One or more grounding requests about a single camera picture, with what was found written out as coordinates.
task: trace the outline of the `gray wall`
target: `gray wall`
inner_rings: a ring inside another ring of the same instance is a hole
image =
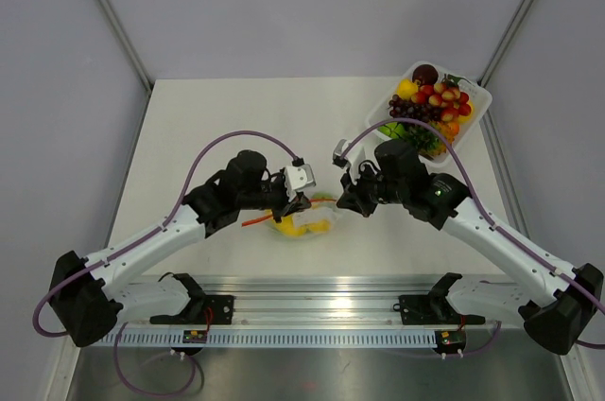
[[[32,309],[59,255],[101,247],[145,95],[93,0],[0,9],[0,397],[31,400],[52,345]]]
[[[603,0],[537,0],[488,85],[532,237],[574,264],[601,270],[604,28]],[[582,337],[605,342],[604,327],[598,315]],[[589,353],[605,366],[605,352]]]
[[[112,0],[154,78],[478,76],[520,0]]]

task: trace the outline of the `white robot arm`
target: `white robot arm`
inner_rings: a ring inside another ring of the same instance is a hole
[[[203,319],[206,296],[189,275],[165,277],[159,283],[130,282],[179,249],[235,223],[240,210],[270,209],[279,221],[309,208],[310,201],[303,192],[315,185],[313,171],[303,159],[296,159],[292,165],[263,179],[268,173],[267,160],[258,152],[244,150],[226,169],[184,196],[169,222],[164,218],[85,258],[74,252],[61,256],[50,289],[76,272],[94,268],[49,301],[75,345],[82,347],[100,340],[117,323],[154,317],[171,317],[176,323]]]
[[[516,282],[516,286],[478,283],[448,273],[424,296],[421,317],[426,324],[477,315],[523,327],[551,352],[569,352],[596,308],[563,278],[566,275],[600,298],[603,274],[598,269],[590,264],[576,269],[492,212],[480,211],[464,183],[449,174],[428,174],[415,148],[405,141],[379,145],[374,152],[379,167],[365,159],[361,146],[344,157],[349,144],[340,141],[333,154],[335,165],[347,169],[340,181],[344,191],[337,202],[339,208],[369,217],[377,204],[402,204],[414,218],[464,241]],[[535,256],[546,260],[553,270]]]

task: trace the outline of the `red apple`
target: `red apple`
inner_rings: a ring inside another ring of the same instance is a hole
[[[462,103],[458,108],[458,112],[460,113],[460,115],[464,116],[471,115],[471,113],[473,112],[473,108],[471,108],[471,105],[469,105],[468,103]]]
[[[450,91],[454,93],[456,100],[460,98],[460,89],[458,87],[450,87]]]
[[[426,99],[427,95],[424,92],[417,92],[411,97],[412,103],[418,103],[419,105],[424,105],[424,103],[426,103]]]
[[[435,89],[431,84],[425,84],[424,86],[420,86],[420,92],[426,94],[426,96],[432,96],[435,94]]]
[[[447,84],[444,82],[438,82],[433,86],[433,89],[435,89],[437,94],[443,94],[445,91],[447,91]]]
[[[441,112],[442,122],[451,122],[458,117],[458,110],[454,108],[446,108]]]
[[[448,89],[443,94],[441,94],[441,98],[443,98],[445,101],[454,101],[456,99],[456,95],[454,94],[454,92],[452,92],[451,89]]]
[[[443,98],[439,94],[433,94],[428,98],[428,102],[435,107],[439,107],[443,103]]]

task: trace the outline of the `yellow object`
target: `yellow object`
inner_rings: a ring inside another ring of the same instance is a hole
[[[397,94],[402,100],[409,100],[417,92],[418,84],[406,78],[399,83],[395,94]]]
[[[282,218],[281,223],[276,223],[273,221],[273,224],[275,225],[275,229],[288,237],[298,237],[306,234],[306,226],[301,226],[300,228],[294,227],[294,220],[292,219],[291,215]]]
[[[473,104],[473,102],[471,100],[469,100],[466,102],[466,104],[471,107],[471,113],[469,115],[459,115],[458,116],[459,124],[463,124],[464,122],[468,122],[469,120],[471,120],[471,118],[473,117],[473,114],[475,113],[475,105]]]
[[[323,234],[327,233],[328,231],[330,231],[330,229],[332,229],[332,223],[330,223],[330,221],[328,221],[327,219],[323,219],[322,221],[318,221],[317,223],[307,224],[307,227],[312,233]]]

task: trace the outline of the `white tabletop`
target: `white tabletop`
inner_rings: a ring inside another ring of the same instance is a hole
[[[341,138],[359,134],[372,104],[396,80],[159,80],[134,153],[112,243],[165,215],[196,155],[227,131],[257,130],[281,139],[311,164],[318,190],[338,195],[343,171],[332,165],[332,150]],[[374,136],[368,136],[366,153],[373,153],[377,143]],[[200,163],[191,186],[204,183],[243,148],[263,153],[271,172],[290,163],[289,157],[268,141],[232,138]],[[504,218],[504,205],[479,128],[459,155],[485,205]],[[454,165],[446,170],[458,175]],[[260,214],[242,212],[240,220]],[[309,239],[275,235],[265,225],[241,228],[234,224],[172,255],[148,274],[166,271],[247,277],[501,273],[466,244],[413,219],[396,205],[379,206],[370,218],[345,212],[329,234]]]

